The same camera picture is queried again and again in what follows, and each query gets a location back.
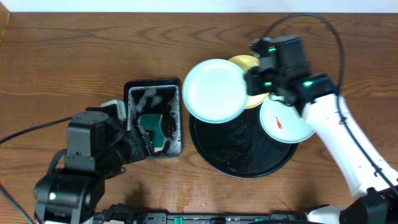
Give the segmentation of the yellow plate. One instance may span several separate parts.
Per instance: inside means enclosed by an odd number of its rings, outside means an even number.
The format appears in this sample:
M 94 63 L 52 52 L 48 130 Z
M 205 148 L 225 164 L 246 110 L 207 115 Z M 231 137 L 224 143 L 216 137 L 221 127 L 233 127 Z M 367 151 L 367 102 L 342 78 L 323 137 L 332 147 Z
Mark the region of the yellow plate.
M 259 59 L 250 55 L 237 55 L 229 59 L 230 62 L 236 64 L 243 72 L 247 72 L 250 68 L 259 65 Z M 246 109 L 255 108 L 261 105 L 264 100 L 269 96 L 269 93 L 263 93 L 256 96 L 248 96 Z

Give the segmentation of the green and yellow sponge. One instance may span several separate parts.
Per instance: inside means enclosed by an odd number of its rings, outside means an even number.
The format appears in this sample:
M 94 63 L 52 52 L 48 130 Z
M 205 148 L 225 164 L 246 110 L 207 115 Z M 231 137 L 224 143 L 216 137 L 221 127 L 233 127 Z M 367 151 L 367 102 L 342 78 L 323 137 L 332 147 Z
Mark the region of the green and yellow sponge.
M 155 152 L 162 151 L 166 142 L 161 128 L 162 117 L 161 114 L 142 114 L 138 119 L 138 123 L 145 130 L 152 131 L 152 143 Z

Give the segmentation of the light green plate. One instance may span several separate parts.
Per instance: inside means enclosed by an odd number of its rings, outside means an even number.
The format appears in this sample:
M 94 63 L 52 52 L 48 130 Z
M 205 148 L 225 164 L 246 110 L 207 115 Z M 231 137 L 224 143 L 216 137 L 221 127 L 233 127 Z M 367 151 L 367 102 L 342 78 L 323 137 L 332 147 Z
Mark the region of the light green plate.
M 262 103 L 259 118 L 265 132 L 279 142 L 293 144 L 310 138 L 315 130 L 293 106 L 286 106 L 283 97 L 270 94 Z
M 183 81 L 182 97 L 188 112 L 206 123 L 237 118 L 248 102 L 243 70 L 228 60 L 209 59 L 194 66 Z

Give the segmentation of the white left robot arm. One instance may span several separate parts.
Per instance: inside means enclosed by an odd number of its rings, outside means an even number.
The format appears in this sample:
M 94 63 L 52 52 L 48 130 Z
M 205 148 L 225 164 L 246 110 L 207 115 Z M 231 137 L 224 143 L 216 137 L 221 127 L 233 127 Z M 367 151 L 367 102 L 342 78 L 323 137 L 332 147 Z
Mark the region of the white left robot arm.
M 34 189 L 39 223 L 83 223 L 93 217 L 105 181 L 154 154 L 154 132 L 127 130 L 115 110 L 87 108 L 72 116 L 67 147 L 54 155 Z

